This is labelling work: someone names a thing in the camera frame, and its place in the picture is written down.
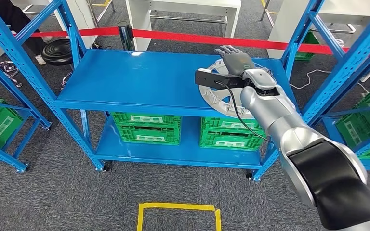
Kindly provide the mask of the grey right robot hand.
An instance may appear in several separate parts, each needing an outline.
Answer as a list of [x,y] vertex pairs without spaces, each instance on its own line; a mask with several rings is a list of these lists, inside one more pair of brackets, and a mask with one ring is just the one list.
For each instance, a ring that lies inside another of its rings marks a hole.
[[248,54],[231,45],[222,45],[214,49],[214,52],[220,55],[231,75],[241,76],[245,70],[255,68],[255,64]]

